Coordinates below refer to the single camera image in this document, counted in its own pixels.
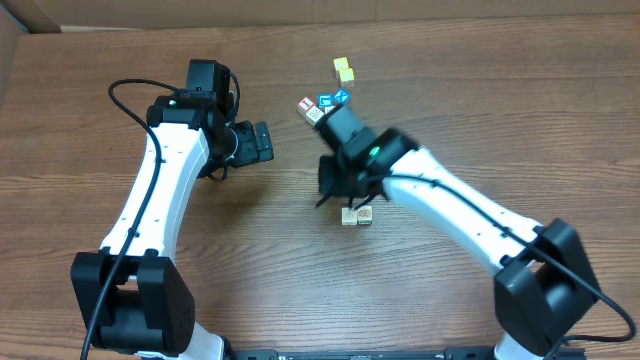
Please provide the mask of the blue-faced wooden block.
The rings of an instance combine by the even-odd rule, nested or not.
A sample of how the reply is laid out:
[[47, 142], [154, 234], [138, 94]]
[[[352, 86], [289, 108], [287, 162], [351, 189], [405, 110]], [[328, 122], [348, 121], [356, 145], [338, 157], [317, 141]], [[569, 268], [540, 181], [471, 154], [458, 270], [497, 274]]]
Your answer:
[[373, 209], [371, 206], [362, 206], [356, 211], [359, 225], [371, 225], [373, 222]]

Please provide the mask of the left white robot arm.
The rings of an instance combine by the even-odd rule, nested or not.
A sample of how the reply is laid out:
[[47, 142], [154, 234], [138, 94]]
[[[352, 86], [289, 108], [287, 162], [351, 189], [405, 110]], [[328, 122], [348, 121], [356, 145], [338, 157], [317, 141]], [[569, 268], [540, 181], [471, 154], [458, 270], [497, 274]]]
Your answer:
[[197, 179], [273, 159], [265, 123], [226, 120], [206, 96], [155, 103], [146, 153], [122, 213], [95, 252], [77, 253], [71, 282], [86, 327], [83, 346], [155, 359], [223, 359], [225, 340], [196, 321], [175, 265], [178, 233]]

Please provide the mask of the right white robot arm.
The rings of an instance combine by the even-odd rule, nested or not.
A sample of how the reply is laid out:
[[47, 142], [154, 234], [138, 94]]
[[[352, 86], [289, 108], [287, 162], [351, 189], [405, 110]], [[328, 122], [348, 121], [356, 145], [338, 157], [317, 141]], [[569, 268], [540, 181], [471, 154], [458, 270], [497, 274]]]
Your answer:
[[447, 170], [431, 151], [395, 129], [317, 127], [331, 154], [320, 159], [325, 199], [377, 196], [430, 221], [493, 279], [504, 331], [496, 359], [545, 359], [600, 300], [601, 288], [577, 230], [514, 213]]

